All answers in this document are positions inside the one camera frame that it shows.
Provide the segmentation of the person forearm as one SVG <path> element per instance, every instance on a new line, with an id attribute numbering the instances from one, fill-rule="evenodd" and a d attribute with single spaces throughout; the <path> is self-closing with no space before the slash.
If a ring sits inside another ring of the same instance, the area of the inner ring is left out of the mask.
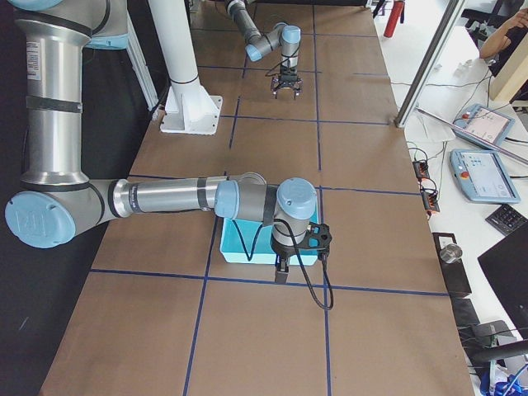
<path id="1" fill-rule="evenodd" d="M 507 48 L 512 40 L 512 31 L 527 30 L 527 9 L 522 8 L 516 14 L 504 21 L 483 43 L 479 50 L 479 58 L 488 59 Z"/>

